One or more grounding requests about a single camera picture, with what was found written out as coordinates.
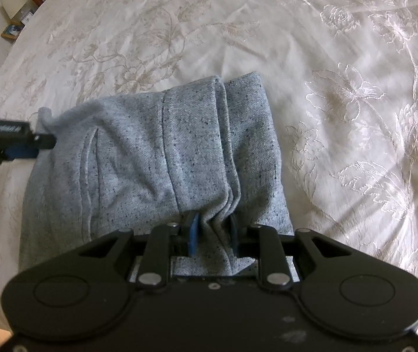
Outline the white floral bedspread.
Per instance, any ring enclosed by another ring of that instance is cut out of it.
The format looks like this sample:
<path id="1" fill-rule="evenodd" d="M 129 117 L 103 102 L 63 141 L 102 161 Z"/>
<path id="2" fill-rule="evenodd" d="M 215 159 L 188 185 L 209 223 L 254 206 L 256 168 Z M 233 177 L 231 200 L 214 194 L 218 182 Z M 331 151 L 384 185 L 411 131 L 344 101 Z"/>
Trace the white floral bedspread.
<path id="1" fill-rule="evenodd" d="M 293 224 L 418 277 L 418 0 L 46 0 L 0 117 L 253 71 Z"/>

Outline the small framed picture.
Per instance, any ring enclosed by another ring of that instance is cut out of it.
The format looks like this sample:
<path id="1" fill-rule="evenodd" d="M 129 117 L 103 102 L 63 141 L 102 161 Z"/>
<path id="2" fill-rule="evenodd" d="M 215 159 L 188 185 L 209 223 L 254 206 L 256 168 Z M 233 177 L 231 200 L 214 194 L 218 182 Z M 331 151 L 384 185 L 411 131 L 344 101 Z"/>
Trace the small framed picture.
<path id="1" fill-rule="evenodd" d="M 23 27 L 15 24 L 8 25 L 2 32 L 2 36 L 11 40 L 17 39 Z"/>

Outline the white bedside lamp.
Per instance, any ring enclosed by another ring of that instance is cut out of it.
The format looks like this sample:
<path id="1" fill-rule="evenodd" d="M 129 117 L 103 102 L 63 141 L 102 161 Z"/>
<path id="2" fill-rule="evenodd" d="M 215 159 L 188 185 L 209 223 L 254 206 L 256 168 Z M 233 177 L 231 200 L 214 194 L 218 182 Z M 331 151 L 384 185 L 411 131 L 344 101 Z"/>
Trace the white bedside lamp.
<path id="1" fill-rule="evenodd" d="M 0 0 L 9 18 L 13 18 L 28 0 Z"/>

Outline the grey speckled sweatpants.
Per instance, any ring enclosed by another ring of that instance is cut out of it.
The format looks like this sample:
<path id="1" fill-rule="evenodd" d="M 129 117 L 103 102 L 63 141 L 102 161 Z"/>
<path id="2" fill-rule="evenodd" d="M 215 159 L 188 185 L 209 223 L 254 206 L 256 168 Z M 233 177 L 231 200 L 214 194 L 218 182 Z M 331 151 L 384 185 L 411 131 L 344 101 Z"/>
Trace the grey speckled sweatpants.
<path id="1" fill-rule="evenodd" d="M 222 227 L 228 216 L 293 232 L 281 151 L 255 72 L 95 99 L 60 116 L 42 108 L 37 127 L 56 145 L 39 154 L 28 179 L 20 269 L 116 230 L 147 234 L 196 211 L 202 241 L 174 272 L 235 275 L 251 260 L 234 256 Z"/>

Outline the wooden nightstand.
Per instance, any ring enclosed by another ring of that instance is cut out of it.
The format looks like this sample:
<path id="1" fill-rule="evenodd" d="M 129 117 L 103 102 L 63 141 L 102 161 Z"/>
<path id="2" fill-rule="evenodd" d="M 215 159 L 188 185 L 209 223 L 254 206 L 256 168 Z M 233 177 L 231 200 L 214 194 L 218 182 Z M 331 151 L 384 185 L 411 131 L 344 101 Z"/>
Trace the wooden nightstand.
<path id="1" fill-rule="evenodd" d="M 36 11 L 44 2 L 45 0 L 28 0 L 28 2 L 23 6 L 23 8 L 13 18 L 8 17 L 9 18 L 8 25 L 15 24 L 15 25 L 22 26 L 24 29 L 25 26 L 28 24 L 28 22 L 33 18 L 34 13 L 36 13 Z M 1 33 L 1 37 L 10 41 L 17 40 L 17 39 L 11 40 L 11 39 L 5 38 L 2 36 L 2 33 Z"/>

